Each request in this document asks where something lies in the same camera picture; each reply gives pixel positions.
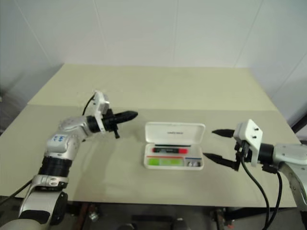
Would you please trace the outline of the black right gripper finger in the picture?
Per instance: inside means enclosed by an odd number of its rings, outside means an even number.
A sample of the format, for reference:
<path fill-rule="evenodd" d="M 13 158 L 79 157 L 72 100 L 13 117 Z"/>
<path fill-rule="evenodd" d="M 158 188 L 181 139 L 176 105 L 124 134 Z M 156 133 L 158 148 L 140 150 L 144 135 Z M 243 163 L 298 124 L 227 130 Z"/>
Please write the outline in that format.
<path fill-rule="evenodd" d="M 235 131 L 233 129 L 216 129 L 212 131 L 212 133 L 226 138 L 232 138 L 234 132 Z"/>
<path fill-rule="evenodd" d="M 213 162 L 229 167 L 235 171 L 239 170 L 239 166 L 240 166 L 240 157 L 236 155 L 236 160 L 235 161 L 231 161 L 228 159 L 224 159 L 222 156 L 217 155 L 217 154 L 213 154 L 213 153 L 204 153 L 204 156 L 206 156 L 208 159 L 212 160 Z"/>

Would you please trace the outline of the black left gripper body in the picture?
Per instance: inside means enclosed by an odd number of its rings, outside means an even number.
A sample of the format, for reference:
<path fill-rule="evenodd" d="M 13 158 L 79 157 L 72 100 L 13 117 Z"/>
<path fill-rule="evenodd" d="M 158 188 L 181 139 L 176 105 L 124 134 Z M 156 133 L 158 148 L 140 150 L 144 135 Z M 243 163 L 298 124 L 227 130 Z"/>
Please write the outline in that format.
<path fill-rule="evenodd" d="M 116 139 L 120 138 L 118 134 L 117 119 L 112 109 L 108 109 L 103 115 L 103 125 L 106 131 L 114 133 Z"/>

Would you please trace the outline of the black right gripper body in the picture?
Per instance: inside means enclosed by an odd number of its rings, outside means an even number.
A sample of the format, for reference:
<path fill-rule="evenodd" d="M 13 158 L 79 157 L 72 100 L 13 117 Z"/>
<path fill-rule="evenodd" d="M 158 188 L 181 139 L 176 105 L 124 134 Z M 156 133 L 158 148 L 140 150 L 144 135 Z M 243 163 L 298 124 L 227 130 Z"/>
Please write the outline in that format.
<path fill-rule="evenodd" d="M 236 142 L 235 151 L 236 151 L 236 160 L 244 162 L 251 162 L 251 150 L 249 149 L 250 145 L 246 141 Z"/>

